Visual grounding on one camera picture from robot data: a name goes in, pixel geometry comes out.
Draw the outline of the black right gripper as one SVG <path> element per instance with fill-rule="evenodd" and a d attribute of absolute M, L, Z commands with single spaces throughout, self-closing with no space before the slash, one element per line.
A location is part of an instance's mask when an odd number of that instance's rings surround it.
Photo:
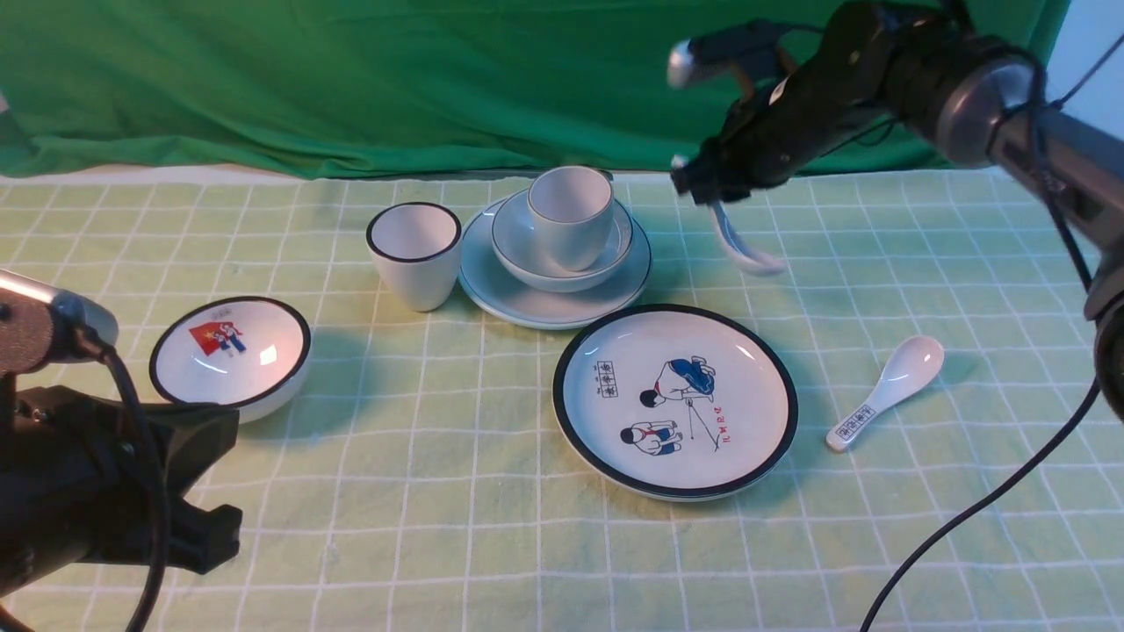
<path fill-rule="evenodd" d="M 738 204 L 785 184 L 888 115 L 883 84 L 908 12 L 904 4 L 841 4 L 818 49 L 787 76 L 772 103 L 728 119 L 692 157 L 672 156 L 677 193 L 696 205 Z"/>

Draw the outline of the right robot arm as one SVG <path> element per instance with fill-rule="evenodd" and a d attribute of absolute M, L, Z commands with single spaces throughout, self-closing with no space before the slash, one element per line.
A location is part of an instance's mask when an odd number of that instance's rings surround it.
<path fill-rule="evenodd" d="M 1121 413 L 1121 139 L 1048 100 L 1043 65 L 976 31 L 961 1 L 847 1 L 812 28 L 818 49 L 803 63 L 782 47 L 795 29 L 759 18 L 672 48 L 671 87 L 729 72 L 742 89 L 720 130 L 672 165 L 677 192 L 699 205 L 735 204 L 786 183 L 880 117 L 960 168 L 1001 168 L 1045 204 L 1066 243 L 1080 233 L 1100 254 L 1095 276 L 1081 277 L 1084 316 L 1096 327 L 1102 392 Z"/>

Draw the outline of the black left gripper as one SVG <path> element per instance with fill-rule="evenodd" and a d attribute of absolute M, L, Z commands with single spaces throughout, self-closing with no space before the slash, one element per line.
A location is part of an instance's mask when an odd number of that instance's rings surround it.
<path fill-rule="evenodd" d="M 149 488 L 120 403 L 64 385 L 16 392 L 3 415 L 3 594 L 67 565 L 149 565 Z M 167 493 L 183 497 L 237 442 L 241 412 L 214 403 L 151 404 Z M 242 511 L 162 507 L 165 568 L 203 576 L 241 553 Z"/>

